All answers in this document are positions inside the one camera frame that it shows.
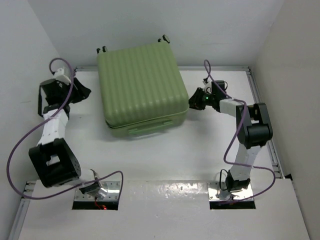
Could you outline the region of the green suitcase with blue lining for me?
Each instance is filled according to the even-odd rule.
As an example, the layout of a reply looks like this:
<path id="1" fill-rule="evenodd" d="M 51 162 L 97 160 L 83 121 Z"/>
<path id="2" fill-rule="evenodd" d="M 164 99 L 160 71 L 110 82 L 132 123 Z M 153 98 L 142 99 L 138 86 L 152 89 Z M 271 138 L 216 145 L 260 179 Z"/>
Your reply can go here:
<path id="1" fill-rule="evenodd" d="M 170 39 L 108 50 L 96 49 L 104 121 L 116 138 L 136 137 L 181 125 L 189 95 Z"/>

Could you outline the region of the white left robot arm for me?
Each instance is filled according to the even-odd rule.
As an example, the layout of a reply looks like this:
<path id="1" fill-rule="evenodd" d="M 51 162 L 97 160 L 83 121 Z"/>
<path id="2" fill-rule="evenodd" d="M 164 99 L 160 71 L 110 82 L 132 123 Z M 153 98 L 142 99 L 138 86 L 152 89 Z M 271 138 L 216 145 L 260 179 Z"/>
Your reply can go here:
<path id="1" fill-rule="evenodd" d="M 58 78 L 43 81 L 38 91 L 38 115 L 46 123 L 39 142 L 29 149 L 28 155 L 46 188 L 78 185 L 82 194 L 102 200 L 107 196 L 108 189 L 98 181 L 96 171 L 81 168 L 65 141 L 70 104 L 87 99 L 90 93 L 91 90 L 77 78 L 73 80 L 73 87 Z"/>

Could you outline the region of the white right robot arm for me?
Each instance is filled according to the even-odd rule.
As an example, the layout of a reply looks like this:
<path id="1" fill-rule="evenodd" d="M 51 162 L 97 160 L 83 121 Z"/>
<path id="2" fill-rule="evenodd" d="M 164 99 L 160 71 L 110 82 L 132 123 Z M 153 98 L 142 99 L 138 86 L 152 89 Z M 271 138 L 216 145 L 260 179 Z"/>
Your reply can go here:
<path id="1" fill-rule="evenodd" d="M 232 98 L 226 93 L 223 80 L 203 80 L 188 100 L 189 107 L 203 111 L 212 107 L 218 113 L 235 118 L 236 132 L 231 139 L 223 161 L 231 165 L 225 178 L 224 191 L 237 192 L 248 188 L 251 169 L 261 148 L 273 137 L 273 129 L 265 103 L 248 105 L 245 101 Z"/>

